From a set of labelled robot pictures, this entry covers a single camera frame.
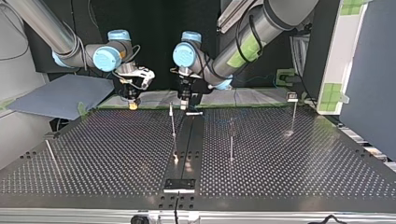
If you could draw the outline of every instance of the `perforated metal table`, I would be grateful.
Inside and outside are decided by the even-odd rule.
[[[176,147],[166,110],[76,121],[49,141],[55,161],[43,143],[0,171],[0,208],[396,213],[396,174],[309,108],[175,119]],[[163,193],[180,178],[193,194]]]

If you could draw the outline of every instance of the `metal rod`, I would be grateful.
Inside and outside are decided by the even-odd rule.
[[[233,125],[233,118],[231,118],[230,122],[230,161],[233,161],[233,136],[235,135],[235,129]]]
[[[74,35],[42,0],[7,0],[20,16],[58,54],[73,50]]]
[[[55,155],[53,154],[52,147],[50,146],[50,141],[46,139],[47,149],[49,150],[50,157],[53,160],[56,160]]]
[[[176,141],[176,128],[175,128],[175,118],[173,114],[173,104],[169,104],[169,116],[171,117],[172,121],[172,136],[174,141],[174,152],[177,152],[177,141]]]

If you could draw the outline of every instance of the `gray cable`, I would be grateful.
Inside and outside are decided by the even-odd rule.
[[[15,9],[13,7],[11,7],[10,5],[0,2],[0,6],[3,6],[5,8],[8,8],[14,15],[15,17],[18,19],[18,21],[20,22],[20,26],[23,29],[23,20],[21,19],[21,17],[18,15],[18,13],[15,11]],[[6,17],[6,19],[8,20],[9,24],[12,25],[12,27],[14,27],[14,29],[20,33],[20,35],[27,40],[27,37],[25,35],[25,33],[23,31],[21,31],[15,24],[14,22],[11,20],[11,18],[7,15],[7,13],[4,11],[3,8],[0,8],[0,10],[2,11],[3,15]]]
[[[81,38],[79,38],[78,35],[73,31],[73,29],[66,23],[64,22],[64,25],[70,30],[70,32],[73,34],[73,39],[74,39],[74,47],[70,53],[66,55],[60,55],[58,54],[59,58],[61,59],[68,59],[70,57],[73,57],[78,53],[78,50],[81,49],[81,55],[82,55],[82,62],[84,63],[84,70],[88,70],[88,65],[87,65],[87,52],[85,50],[84,44],[82,43]]]
[[[136,89],[138,89],[140,91],[144,90],[143,88],[136,86],[134,83],[128,82],[125,78],[123,78],[120,75],[116,74],[114,71],[112,72],[112,74],[113,74],[113,76],[115,76],[115,77],[117,77],[119,79],[122,79],[123,81],[127,82],[129,85],[133,86],[134,88],[136,88]]]
[[[88,14],[90,15],[90,18],[91,18],[91,21],[92,21],[93,25],[95,25],[96,28],[99,29],[98,23],[96,23],[96,21],[93,19],[93,16],[91,14],[91,6],[92,6],[91,5],[91,0],[88,0]]]
[[[17,11],[15,11],[15,9],[10,6],[9,4],[5,3],[4,1],[0,1],[0,10],[2,11],[3,15],[6,17],[6,19],[8,20],[9,24],[11,24],[11,26],[23,37],[23,39],[26,40],[26,49],[19,55],[13,56],[13,57],[9,57],[9,58],[2,58],[0,59],[0,62],[3,61],[8,61],[8,60],[13,60],[13,59],[17,59],[20,58],[21,56],[25,55],[27,53],[27,51],[29,50],[29,42],[27,41],[27,37],[25,35],[25,33],[23,31],[21,31],[12,21],[12,19],[7,15],[7,13],[4,11],[3,8],[1,7],[5,7],[8,8],[14,15],[15,17],[17,17],[17,19],[20,22],[20,26],[23,29],[23,20],[21,19],[21,17],[18,15]]]
[[[133,55],[131,55],[131,57],[130,57],[128,60],[126,60],[125,63],[129,63],[129,62],[133,61],[133,60],[134,60],[134,57],[136,57],[136,55],[139,53],[139,51],[140,51],[140,45],[135,45],[135,46],[133,46],[133,47],[132,47],[132,52],[134,52],[134,48],[137,48],[136,52],[135,52]]]

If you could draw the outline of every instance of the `vertical pin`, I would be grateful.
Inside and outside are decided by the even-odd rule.
[[[172,136],[174,141],[174,154],[177,152],[177,144],[176,144],[176,128],[175,128],[175,118],[173,114],[173,104],[169,104],[169,116],[171,117],[172,121]]]
[[[55,160],[55,155],[53,154],[52,147],[50,146],[50,141],[46,139],[47,149],[49,150],[50,157]]]
[[[230,161],[233,161],[233,137],[235,135],[235,127],[233,124],[233,118],[230,121]]]
[[[298,95],[297,95],[296,92],[290,91],[290,92],[288,92],[287,99],[288,99],[288,102],[294,103],[293,118],[292,118],[292,121],[291,121],[291,128],[287,132],[287,135],[290,136],[290,135],[292,135],[294,133],[294,121],[296,119],[296,113],[297,113]]]

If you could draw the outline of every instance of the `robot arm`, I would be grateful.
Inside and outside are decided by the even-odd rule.
[[[173,59],[182,78],[192,75],[203,78],[209,88],[230,89],[235,73],[245,63],[254,62],[261,48],[265,47],[283,31],[299,25],[313,10],[318,0],[264,0],[262,10],[239,33],[225,50],[212,60],[200,50],[201,35],[184,32],[174,50]]]
[[[134,51],[135,47],[127,31],[110,31],[107,35],[108,43],[84,46],[73,30],[59,21],[42,0],[7,0],[7,3],[51,47],[52,57],[58,65],[97,67],[104,72],[116,74],[123,83],[124,97],[129,100],[130,107],[155,77],[147,68],[134,65],[133,59],[138,50]],[[137,88],[134,81],[140,78],[143,81],[141,87]]]

